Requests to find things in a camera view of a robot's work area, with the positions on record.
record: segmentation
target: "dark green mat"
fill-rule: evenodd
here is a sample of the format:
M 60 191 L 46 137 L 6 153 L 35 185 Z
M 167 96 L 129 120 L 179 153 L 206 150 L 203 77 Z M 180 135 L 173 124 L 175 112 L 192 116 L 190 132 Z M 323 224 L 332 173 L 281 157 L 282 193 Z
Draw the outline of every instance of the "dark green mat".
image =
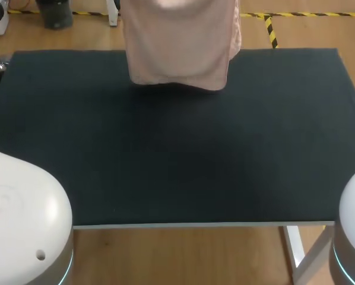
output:
M 16 53 L 0 151 L 53 174 L 75 225 L 333 220 L 355 89 L 336 50 L 243 50 L 215 93 L 134 86 L 123 52 Z

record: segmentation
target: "floor tape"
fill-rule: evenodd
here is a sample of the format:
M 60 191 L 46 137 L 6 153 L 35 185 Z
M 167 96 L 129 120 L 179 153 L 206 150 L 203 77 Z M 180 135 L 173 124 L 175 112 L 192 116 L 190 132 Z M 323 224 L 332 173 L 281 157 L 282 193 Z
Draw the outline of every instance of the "floor tape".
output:
M 39 14 L 39 11 L 21 11 L 9 10 L 9 14 Z M 106 13 L 74 11 L 74 15 L 90 15 L 90 16 L 107 16 Z M 279 13 L 241 13 L 241 17 L 355 17 L 355 12 L 326 12 L 326 13 L 311 13 L 311 12 L 279 12 Z
M 271 22 L 271 17 L 270 16 L 264 16 L 263 19 L 265 20 L 265 25 L 267 28 L 268 36 L 270 38 L 270 42 L 272 45 L 273 49 L 278 49 L 278 40 L 277 36 L 275 35 L 274 29 L 272 28 L 272 22 Z

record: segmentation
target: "small hole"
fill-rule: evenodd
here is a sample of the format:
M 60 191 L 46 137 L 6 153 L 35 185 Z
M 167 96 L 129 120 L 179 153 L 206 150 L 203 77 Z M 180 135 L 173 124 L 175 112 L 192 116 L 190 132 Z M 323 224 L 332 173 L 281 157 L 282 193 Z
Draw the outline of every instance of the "small hole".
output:
M 46 253 L 39 249 L 38 251 L 36 251 L 36 258 L 43 261 L 46 259 Z

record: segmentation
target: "wooden floor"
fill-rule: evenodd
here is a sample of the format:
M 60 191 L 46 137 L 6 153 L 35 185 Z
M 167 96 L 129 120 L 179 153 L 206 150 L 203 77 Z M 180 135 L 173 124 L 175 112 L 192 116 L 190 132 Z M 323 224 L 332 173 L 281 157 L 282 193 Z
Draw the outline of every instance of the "wooden floor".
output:
M 73 1 L 76 11 L 106 12 L 104 0 Z M 242 12 L 355 12 L 355 0 L 245 0 Z M 338 48 L 355 85 L 355 18 L 274 17 L 280 48 Z M 123 49 L 122 23 L 76 16 L 49 31 L 37 15 L 12 15 L 0 54 L 36 49 Z M 242 19 L 243 47 L 271 48 L 265 24 Z M 301 227 L 308 250 L 322 227 Z M 290 270 L 277 228 L 100 230 L 75 232 L 75 284 L 286 285 Z M 312 285 L 332 284 L 327 266 Z

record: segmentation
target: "white stand leg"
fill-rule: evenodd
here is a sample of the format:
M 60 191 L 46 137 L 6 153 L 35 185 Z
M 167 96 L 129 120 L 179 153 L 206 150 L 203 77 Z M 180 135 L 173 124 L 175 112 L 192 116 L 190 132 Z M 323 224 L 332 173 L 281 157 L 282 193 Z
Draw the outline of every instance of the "white stand leg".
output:
M 116 27 L 118 22 L 118 9 L 114 3 L 114 0 L 106 0 L 107 13 L 109 14 L 109 25 Z
M 293 284 L 305 285 L 328 260 L 333 226 L 325 228 L 307 255 L 304 255 L 298 227 L 284 227 L 284 234 L 291 258 Z

